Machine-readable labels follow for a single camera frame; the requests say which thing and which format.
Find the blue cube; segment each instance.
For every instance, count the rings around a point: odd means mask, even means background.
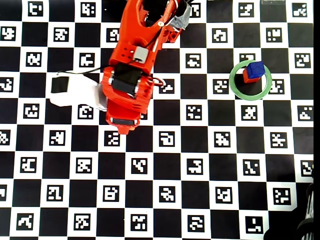
[[[263,61],[256,61],[249,63],[246,67],[249,79],[261,78],[265,73],[265,66]]]

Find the checkerboard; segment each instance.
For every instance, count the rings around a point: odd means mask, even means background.
[[[293,239],[314,159],[313,3],[192,2],[152,71],[167,85],[127,136],[48,99],[55,72],[108,64],[125,5],[0,1],[0,240]],[[261,100],[229,88],[243,60],[272,73]],[[242,80],[249,95],[266,84]]]

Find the checkerboard mat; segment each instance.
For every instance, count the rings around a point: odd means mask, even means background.
[[[314,165],[311,1],[192,2],[152,71],[167,85],[127,136],[104,112],[48,99],[55,72],[108,64],[125,4],[0,1],[0,240],[294,234]],[[229,88],[243,60],[272,73],[262,100]],[[251,95],[266,84],[241,81],[240,70],[237,87]]]

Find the black square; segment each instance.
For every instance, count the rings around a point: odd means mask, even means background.
[[[154,100],[154,125],[180,125],[180,100]]]
[[[48,48],[47,71],[56,73],[58,71],[69,71],[74,68],[73,48]]]
[[[22,20],[22,1],[21,0],[0,1],[0,21],[21,21],[21,20]]]
[[[1,207],[0,208],[0,236],[8,236],[10,234],[10,218],[11,218],[11,208]]]
[[[180,180],[180,154],[154,153],[153,154],[153,179],[155,180]]]
[[[125,181],[126,208],[152,208],[153,183],[152,181]]]
[[[208,100],[209,126],[235,126],[234,100]]]
[[[0,178],[13,179],[14,167],[15,167],[15,152],[0,151],[0,159],[1,159]]]
[[[90,231],[91,213],[75,213],[73,220],[74,231]]]
[[[207,99],[207,75],[181,74],[181,98]]]
[[[17,151],[42,151],[43,139],[43,125],[18,125],[15,149]]]
[[[22,46],[23,47],[46,47],[48,45],[47,22],[23,22],[22,23]]]
[[[290,74],[290,86],[292,100],[314,99],[313,74]]]
[[[232,23],[233,3],[232,1],[207,1],[206,22],[207,23]]]
[[[181,152],[207,153],[208,152],[208,127],[182,126],[181,127]]]
[[[139,126],[126,136],[127,152],[152,152],[153,127]]]
[[[19,98],[45,98],[45,73],[20,73]]]
[[[181,192],[183,209],[210,208],[208,181],[182,181]]]
[[[98,126],[72,126],[71,151],[97,152]]]
[[[190,23],[180,37],[181,48],[205,48],[207,46],[206,24]]]
[[[50,99],[45,100],[45,124],[64,124],[70,125],[72,117],[72,107],[60,107],[50,102]]]
[[[260,48],[259,23],[234,23],[233,35],[235,48]]]
[[[240,210],[268,210],[266,182],[238,182]]]
[[[236,154],[209,154],[211,181],[237,181]]]
[[[153,71],[154,73],[180,73],[180,50],[166,48],[159,51],[156,56]]]
[[[211,238],[240,239],[239,211],[211,210]]]
[[[70,152],[43,153],[43,179],[68,179],[70,170]]]
[[[97,236],[123,237],[125,235],[124,208],[98,208],[96,214]]]
[[[288,23],[289,48],[313,48],[314,25],[312,23]]]
[[[293,141],[295,154],[314,154],[313,127],[294,127]]]
[[[15,179],[13,207],[40,207],[41,180]]]
[[[292,126],[292,110],[289,100],[263,101],[263,111],[265,126]]]
[[[155,238],[181,238],[180,209],[154,209],[153,224]]]
[[[260,21],[262,23],[281,23],[287,21],[286,3],[279,2],[277,4],[260,4]]]
[[[74,42],[75,47],[99,48],[100,47],[100,31],[101,31],[100,23],[76,23],[75,24],[75,42]]]
[[[125,153],[99,152],[98,179],[125,179]]]
[[[17,213],[16,230],[32,231],[34,229],[34,213]]]
[[[20,47],[0,48],[0,71],[19,72],[20,69]]]
[[[229,74],[234,68],[234,50],[208,48],[207,73],[208,74]]]
[[[69,207],[95,208],[97,180],[70,180]]]
[[[289,73],[288,48],[262,48],[261,57],[271,73]]]
[[[264,154],[264,128],[263,127],[237,127],[236,149],[238,153]]]
[[[40,236],[66,236],[68,208],[41,208]]]
[[[17,123],[18,99],[16,98],[0,98],[0,124],[16,124]]]
[[[205,216],[204,215],[188,215],[187,224],[188,224],[187,229],[189,233],[205,232]]]
[[[74,0],[49,1],[49,21],[50,22],[74,22],[75,21],[75,1]]]
[[[0,41],[16,41],[17,28],[15,26],[2,26],[0,27]]]
[[[295,160],[293,155],[266,154],[266,180],[268,182],[295,182]]]

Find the green ring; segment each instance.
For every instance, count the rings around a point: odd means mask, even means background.
[[[229,85],[230,85],[232,92],[238,98],[243,99],[243,100],[247,100],[247,101],[255,101],[255,100],[262,99],[264,96],[266,96],[269,93],[269,91],[272,87],[271,72],[270,72],[269,68],[267,68],[266,65],[264,65],[266,85],[265,85],[265,88],[262,92],[260,92],[257,95],[246,95],[246,94],[243,94],[241,91],[239,91],[239,89],[236,87],[235,76],[236,76],[237,71],[243,67],[248,66],[248,64],[254,63],[254,62],[255,62],[255,60],[245,60],[245,61],[239,62],[237,65],[234,66],[234,68],[232,69],[230,76],[229,76]]]

